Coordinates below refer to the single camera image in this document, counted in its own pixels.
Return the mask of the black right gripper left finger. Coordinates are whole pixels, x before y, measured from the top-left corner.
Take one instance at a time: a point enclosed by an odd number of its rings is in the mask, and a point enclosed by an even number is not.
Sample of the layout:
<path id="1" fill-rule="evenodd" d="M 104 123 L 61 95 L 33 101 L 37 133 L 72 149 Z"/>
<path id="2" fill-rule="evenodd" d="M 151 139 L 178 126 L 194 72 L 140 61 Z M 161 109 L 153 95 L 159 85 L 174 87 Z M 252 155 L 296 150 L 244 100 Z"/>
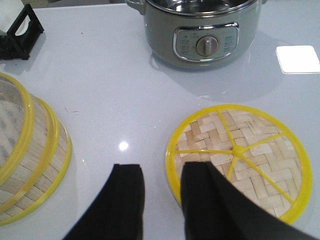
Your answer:
<path id="1" fill-rule="evenodd" d="M 138 164 L 115 164 L 66 240 L 141 240 L 145 182 Z"/>

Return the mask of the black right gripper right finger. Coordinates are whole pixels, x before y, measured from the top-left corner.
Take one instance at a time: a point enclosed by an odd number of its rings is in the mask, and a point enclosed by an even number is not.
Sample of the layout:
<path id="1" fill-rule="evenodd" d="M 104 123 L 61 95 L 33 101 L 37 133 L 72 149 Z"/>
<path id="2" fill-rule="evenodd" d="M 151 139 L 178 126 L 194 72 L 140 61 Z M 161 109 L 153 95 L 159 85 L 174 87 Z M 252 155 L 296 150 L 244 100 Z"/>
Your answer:
<path id="1" fill-rule="evenodd" d="M 237 190 L 211 162 L 186 162 L 181 207 L 187 240 L 312 240 Z"/>

